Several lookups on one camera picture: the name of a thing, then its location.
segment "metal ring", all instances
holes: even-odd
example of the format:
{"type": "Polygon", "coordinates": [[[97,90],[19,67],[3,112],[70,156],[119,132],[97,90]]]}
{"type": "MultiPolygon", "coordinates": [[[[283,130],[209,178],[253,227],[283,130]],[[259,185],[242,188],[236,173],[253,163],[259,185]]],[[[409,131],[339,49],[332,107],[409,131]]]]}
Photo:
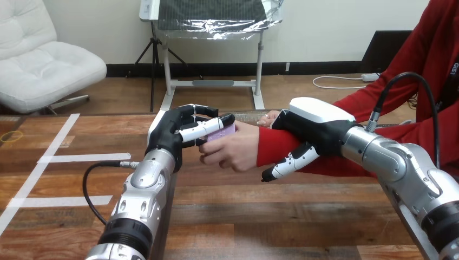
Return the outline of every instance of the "metal ring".
{"type": "Polygon", "coordinates": [[[4,133],[2,136],[0,136],[0,141],[1,141],[1,142],[15,142],[15,141],[19,140],[19,139],[20,139],[21,137],[23,137],[23,136],[24,136],[24,134],[23,134],[21,131],[11,131],[11,132],[4,133]],[[20,135],[19,135],[19,137],[17,137],[17,138],[14,139],[14,140],[6,140],[6,141],[3,140],[3,138],[4,138],[7,134],[10,134],[10,133],[19,133],[20,135]]]}

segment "white cable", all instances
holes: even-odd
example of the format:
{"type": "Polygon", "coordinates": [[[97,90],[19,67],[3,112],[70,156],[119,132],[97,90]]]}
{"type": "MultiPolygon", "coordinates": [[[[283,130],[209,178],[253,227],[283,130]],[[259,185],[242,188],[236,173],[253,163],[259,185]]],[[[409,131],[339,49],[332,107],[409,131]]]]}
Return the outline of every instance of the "white cable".
{"type": "Polygon", "coordinates": [[[325,88],[325,89],[357,89],[357,88],[364,88],[366,86],[362,87],[324,87],[324,86],[319,86],[316,84],[316,80],[318,79],[342,79],[342,80],[362,80],[361,77],[335,77],[335,76],[322,76],[322,77],[317,77],[312,81],[312,84],[318,88],[325,88]]]}

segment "white chair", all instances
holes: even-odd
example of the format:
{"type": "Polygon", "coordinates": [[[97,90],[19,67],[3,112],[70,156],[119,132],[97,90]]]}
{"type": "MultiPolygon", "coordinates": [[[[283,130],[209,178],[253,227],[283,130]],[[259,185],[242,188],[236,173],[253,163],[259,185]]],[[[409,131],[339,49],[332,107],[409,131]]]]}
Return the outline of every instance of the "white chair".
{"type": "Polygon", "coordinates": [[[105,78],[91,52],[57,42],[42,0],[0,0],[0,103],[19,113],[61,107],[56,101],[105,78]]]}

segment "human hand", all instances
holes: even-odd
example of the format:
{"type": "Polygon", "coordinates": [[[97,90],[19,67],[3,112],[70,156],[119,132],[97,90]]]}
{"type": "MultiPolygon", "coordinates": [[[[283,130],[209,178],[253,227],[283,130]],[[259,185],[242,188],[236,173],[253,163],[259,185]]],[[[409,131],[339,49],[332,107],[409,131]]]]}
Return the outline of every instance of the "human hand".
{"type": "Polygon", "coordinates": [[[264,127],[270,127],[271,124],[276,120],[276,118],[279,116],[280,111],[269,111],[266,115],[262,116],[260,120],[258,120],[257,125],[259,126],[264,126],[264,127]]]}
{"type": "Polygon", "coordinates": [[[236,133],[205,143],[199,147],[201,162],[206,165],[219,164],[221,168],[232,168],[245,172],[257,166],[259,129],[256,126],[235,121],[236,133]]]}

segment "robotic arm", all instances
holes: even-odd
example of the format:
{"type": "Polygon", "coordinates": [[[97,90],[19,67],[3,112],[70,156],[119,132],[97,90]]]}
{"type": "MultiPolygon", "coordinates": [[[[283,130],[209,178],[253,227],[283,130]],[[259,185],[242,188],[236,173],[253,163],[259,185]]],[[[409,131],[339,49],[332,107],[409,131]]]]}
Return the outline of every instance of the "robotic arm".
{"type": "Polygon", "coordinates": [[[459,185],[423,148],[368,132],[347,112],[307,97],[293,99],[272,128],[304,143],[263,172],[262,181],[282,178],[320,155],[343,156],[377,175],[425,258],[459,258],[459,185]]]}
{"type": "Polygon", "coordinates": [[[120,200],[113,209],[102,236],[86,260],[146,260],[149,258],[171,174],[182,165],[182,148],[201,145],[208,134],[234,123],[234,115],[218,117],[218,110],[186,105],[161,111],[153,121],[142,162],[121,162],[134,168],[124,182],[120,200]],[[212,119],[194,115],[204,114],[212,119]]]}
{"type": "MultiPolygon", "coordinates": [[[[182,165],[182,148],[234,122],[216,109],[186,105],[160,112],[148,133],[142,162],[121,162],[135,171],[110,220],[86,259],[146,260],[166,205],[171,174],[182,165]],[[195,113],[212,117],[208,120],[195,113]]],[[[427,259],[459,258],[459,185],[435,167],[428,153],[366,131],[352,115],[317,99],[293,99],[273,123],[303,142],[287,158],[263,172],[269,182],[303,168],[319,156],[343,156],[377,174],[379,183],[427,259]]]]}

